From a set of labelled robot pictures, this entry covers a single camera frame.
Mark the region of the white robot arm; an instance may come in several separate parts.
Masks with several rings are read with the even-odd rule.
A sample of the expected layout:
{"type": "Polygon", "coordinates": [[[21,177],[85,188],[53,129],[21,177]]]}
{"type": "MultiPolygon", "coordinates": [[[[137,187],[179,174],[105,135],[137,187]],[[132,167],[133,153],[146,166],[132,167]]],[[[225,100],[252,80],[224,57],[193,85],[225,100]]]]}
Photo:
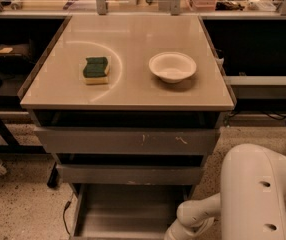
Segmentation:
{"type": "Polygon", "coordinates": [[[179,205],[164,240],[196,240],[221,217],[221,240],[286,240],[286,156],[254,144],[225,156],[220,192],[179,205]]]}

